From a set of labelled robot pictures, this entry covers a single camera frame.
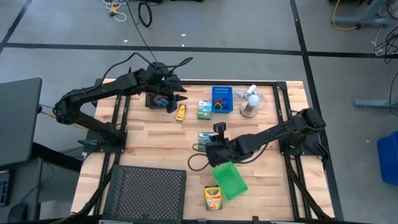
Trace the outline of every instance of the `floor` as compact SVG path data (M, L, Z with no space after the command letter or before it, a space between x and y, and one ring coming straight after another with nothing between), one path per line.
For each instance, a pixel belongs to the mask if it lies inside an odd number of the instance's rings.
M298 21L291 3L297 5ZM137 2L132 6L137 9ZM344 219L394 223L398 187L381 180L376 142L397 129L398 119L388 110L355 108L353 101L386 99L398 60L385 65L383 59L371 58L371 41L378 27L335 30L330 24L333 7L327 0L165 0L152 8L152 25L139 28L158 61L175 64L194 58L176 70L181 78L304 81L310 104L320 106L327 123ZM364 9L348 1L338 14ZM121 12L128 13L127 7L122 6ZM45 105L52 106L71 89L92 85L132 51L151 58L131 18L114 20L99 0L84 4L77 0L0 0L0 18L0 82L42 78L40 102ZM306 49L300 46L299 25ZM395 26L384 28L380 40ZM131 60L109 77L123 74L130 66L146 68L141 60ZM83 110L94 113L90 105ZM79 146L77 140L85 134L40 115L35 141L66 151ZM79 156L81 151L70 154ZM65 216L72 203L78 174L58 167L55 172L41 188L40 201L46 202L42 218ZM48 175L45 168L43 178Z

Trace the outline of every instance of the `blue storage box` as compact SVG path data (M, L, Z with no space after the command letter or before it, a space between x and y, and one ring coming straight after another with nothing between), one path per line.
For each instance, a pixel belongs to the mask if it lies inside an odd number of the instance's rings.
M398 185L398 132L377 141L381 177L385 183Z
M233 111L234 98L232 93L232 87L213 86L213 89L211 91L211 102L213 103L214 113L230 113L231 111Z

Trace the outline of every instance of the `wooden table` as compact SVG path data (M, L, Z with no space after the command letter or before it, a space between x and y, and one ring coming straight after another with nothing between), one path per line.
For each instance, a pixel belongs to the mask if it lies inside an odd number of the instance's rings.
M287 82L287 86L292 110L308 108L303 83ZM258 133L278 124L272 88L268 86L257 88L259 93L266 96L267 104L258 111L256 117L247 119L241 116L239 106L243 100L235 100L232 113L213 113L209 121L197 120L197 109L199 100L211 100L211 86L188 85L184 88L188 92L183 95L188 99L182 102L187 105L183 122L175 120L176 112L167 114L165 110L146 108L144 93L141 96L131 96L127 118L126 151L121 156L120 164L186 170L184 219L252 220L252 216L258 216L260 220L293 220L284 157L280 155L277 141L270 143L258 160L250 164L236 164L249 189L230 202L224 200L223 209L219 211L206 211L205 207L204 187L216 184L211 176L212 168L208 166L203 171L194 172L187 166L188 157L195 153L191 147L198 141L198 132L213 131L215 123L221 121L227 123L226 137L229 138ZM110 97L100 100L95 118L102 122L110 122L115 99L116 97ZM117 123L120 123L121 115L122 109ZM84 162L73 200L73 212L79 211L96 190L103 158L103 153L92 153ZM206 164L206 159L196 157L191 162L192 167L201 167ZM302 164L308 191L324 212L333 217L321 160L317 156L302 156ZM107 189L103 195L100 211L103 210L106 191ZM300 216L303 217L301 194L297 188L296 192Z

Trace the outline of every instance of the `green container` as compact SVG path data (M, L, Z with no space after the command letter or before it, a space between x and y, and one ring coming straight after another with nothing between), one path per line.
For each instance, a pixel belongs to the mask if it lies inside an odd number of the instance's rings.
M248 186L232 162L213 169L211 173L228 201L248 190Z

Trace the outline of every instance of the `blue basket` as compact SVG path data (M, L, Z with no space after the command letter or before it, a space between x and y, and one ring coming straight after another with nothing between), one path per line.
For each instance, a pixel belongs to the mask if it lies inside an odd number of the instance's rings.
M216 110L217 104L215 100L222 100L223 109ZM234 98L232 87L229 86L213 86L211 91L211 102L214 113L230 113L234 110Z
M398 185L398 132L377 141L381 178L385 183Z

